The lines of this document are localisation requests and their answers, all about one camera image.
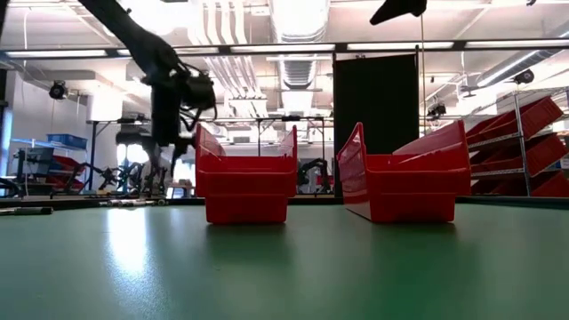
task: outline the ceiling pipe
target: ceiling pipe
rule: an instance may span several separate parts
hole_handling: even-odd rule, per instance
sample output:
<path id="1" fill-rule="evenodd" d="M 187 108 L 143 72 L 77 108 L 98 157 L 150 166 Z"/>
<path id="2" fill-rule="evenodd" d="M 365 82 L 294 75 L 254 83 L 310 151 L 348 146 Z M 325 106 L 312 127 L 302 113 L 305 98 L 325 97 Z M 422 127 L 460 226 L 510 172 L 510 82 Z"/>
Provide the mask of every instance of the ceiling pipe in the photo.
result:
<path id="1" fill-rule="evenodd" d="M 221 6 L 221 37 L 225 44 L 235 44 L 233 40 L 233 35 L 231 34 L 231 11 L 229 9 L 229 0 L 220 0 Z M 233 57 L 233 61 L 237 66 L 237 81 L 240 82 L 241 87 L 245 86 L 247 88 L 246 96 L 251 98 L 254 97 L 255 91 L 252 87 L 252 81 L 247 75 L 244 69 L 244 61 L 242 57 Z"/>
<path id="2" fill-rule="evenodd" d="M 188 2 L 189 12 L 194 12 L 194 21 L 189 21 L 188 24 L 188 38 L 192 44 L 198 45 L 208 45 L 209 40 L 205 35 L 205 28 L 204 28 L 204 3 L 202 0 L 192 0 Z M 204 58 L 205 64 L 207 67 L 215 74 L 217 79 L 220 81 L 223 88 L 228 91 L 229 95 L 232 97 L 239 96 L 239 92 L 231 85 L 228 75 L 220 65 L 219 59 L 214 58 Z"/>
<path id="3" fill-rule="evenodd" d="M 545 35 L 547 38 L 568 38 L 569 37 L 569 21 L 556 28 L 552 32 Z M 521 51 L 514 54 L 512 57 L 497 64 L 493 68 L 484 72 L 477 78 L 477 87 L 491 86 L 509 79 L 517 74 L 527 70 L 536 64 L 549 59 L 563 50 L 549 49 L 549 50 L 534 50 L 531 52 Z"/>
<path id="4" fill-rule="evenodd" d="M 314 43 L 324 39 L 330 0 L 270 0 L 273 32 L 281 44 Z M 315 61 L 279 61 L 281 77 L 290 89 L 307 89 L 316 74 Z"/>
<path id="5" fill-rule="evenodd" d="M 235 36 L 237 38 L 238 44 L 247 44 L 247 37 L 245 36 L 245 22 L 244 22 L 244 7 L 243 0 L 236 0 L 233 2 L 235 8 Z M 251 56 L 243 56 L 244 61 L 244 71 L 249 76 L 252 81 L 253 89 L 256 92 L 258 98 L 264 98 L 264 94 L 261 92 L 257 75 L 255 74 L 255 68 L 252 64 Z"/>
<path id="6" fill-rule="evenodd" d="M 215 0 L 208 0 L 207 2 L 207 37 L 214 45 L 221 44 L 221 40 L 217 34 L 217 21 L 216 21 L 216 7 Z M 219 57 L 221 65 L 225 72 L 228 74 L 228 80 L 231 85 L 239 92 L 238 98 L 245 98 L 246 93 L 241 84 L 235 70 L 233 69 L 228 57 Z"/>

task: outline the security camera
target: security camera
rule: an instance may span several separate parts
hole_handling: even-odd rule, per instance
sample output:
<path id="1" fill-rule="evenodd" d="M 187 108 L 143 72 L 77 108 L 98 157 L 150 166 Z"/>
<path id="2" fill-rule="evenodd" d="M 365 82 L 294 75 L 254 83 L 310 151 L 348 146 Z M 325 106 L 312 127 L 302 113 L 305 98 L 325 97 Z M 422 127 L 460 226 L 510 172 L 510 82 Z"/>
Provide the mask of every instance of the security camera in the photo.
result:
<path id="1" fill-rule="evenodd" d="M 68 88 L 65 86 L 65 81 L 56 80 L 50 88 L 50 97 L 54 100 L 65 100 L 68 97 Z"/>
<path id="2" fill-rule="evenodd" d="M 443 115 L 446 115 L 446 106 L 442 102 L 439 102 L 436 106 L 429 108 L 429 112 L 427 112 L 427 116 L 429 116 L 428 121 L 436 121 Z"/>
<path id="3" fill-rule="evenodd" d="M 526 71 L 522 72 L 521 74 L 514 76 L 514 82 L 516 84 L 529 84 L 535 78 L 532 70 L 527 69 Z"/>

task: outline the workbench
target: workbench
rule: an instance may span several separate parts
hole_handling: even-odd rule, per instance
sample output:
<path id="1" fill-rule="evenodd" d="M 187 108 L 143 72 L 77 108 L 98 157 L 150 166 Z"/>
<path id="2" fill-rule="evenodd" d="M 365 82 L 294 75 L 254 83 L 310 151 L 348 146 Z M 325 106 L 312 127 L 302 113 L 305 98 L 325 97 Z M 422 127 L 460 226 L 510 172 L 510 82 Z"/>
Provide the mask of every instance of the workbench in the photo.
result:
<path id="1" fill-rule="evenodd" d="M 457 204 L 374 225 L 290 205 L 213 226 L 203 206 L 0 218 L 0 319 L 562 319 L 569 212 Z"/>

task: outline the wall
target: wall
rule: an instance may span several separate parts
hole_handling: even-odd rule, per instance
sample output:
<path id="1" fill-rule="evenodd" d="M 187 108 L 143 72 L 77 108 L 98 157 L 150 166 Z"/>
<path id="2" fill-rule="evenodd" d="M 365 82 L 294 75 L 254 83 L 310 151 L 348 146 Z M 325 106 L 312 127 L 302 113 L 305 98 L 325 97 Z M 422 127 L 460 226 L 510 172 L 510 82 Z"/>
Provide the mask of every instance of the wall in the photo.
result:
<path id="1" fill-rule="evenodd" d="M 48 133 L 70 133 L 88 139 L 87 146 L 91 146 L 92 126 L 86 123 L 87 107 L 77 105 L 71 100 L 54 101 L 44 88 L 22 81 L 19 73 L 8 73 L 6 85 L 6 99 L 10 103 L 12 113 L 11 139 L 37 139 L 46 140 Z M 95 165 L 98 167 L 116 166 L 115 128 L 105 130 L 97 139 L 95 152 Z M 9 147 L 9 163 L 12 155 L 24 145 L 12 142 Z M 77 162 L 88 162 L 90 150 L 84 152 L 69 152 Z M 65 156 L 64 151 L 55 151 L 56 155 Z M 96 177 L 93 186 L 98 186 L 100 180 Z"/>

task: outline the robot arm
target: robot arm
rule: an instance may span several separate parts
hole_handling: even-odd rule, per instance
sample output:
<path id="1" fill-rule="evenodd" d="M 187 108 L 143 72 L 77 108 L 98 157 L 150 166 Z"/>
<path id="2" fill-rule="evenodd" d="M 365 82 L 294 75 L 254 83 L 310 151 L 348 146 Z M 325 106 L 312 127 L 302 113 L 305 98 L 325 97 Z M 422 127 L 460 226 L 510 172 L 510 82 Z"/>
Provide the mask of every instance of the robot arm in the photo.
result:
<path id="1" fill-rule="evenodd" d="M 307 173 L 312 168 L 320 169 L 320 174 L 322 175 L 322 191 L 328 193 L 331 189 L 330 181 L 328 179 L 328 162 L 321 158 L 305 163 L 299 168 L 296 184 L 298 186 L 308 184 L 309 179 L 307 177 Z"/>
<path id="2" fill-rule="evenodd" d="M 159 157 L 159 147 L 175 146 L 174 157 L 186 153 L 193 139 L 180 137 L 180 108 L 195 110 L 191 131 L 202 111 L 215 108 L 211 78 L 183 61 L 160 36 L 148 32 L 129 16 L 116 0 L 79 0 L 79 2 L 120 39 L 132 58 L 146 74 L 143 82 L 152 87 L 152 132 L 150 137 L 121 136 L 117 143 L 140 143 L 153 164 Z M 0 0 L 0 34 L 8 0 Z"/>

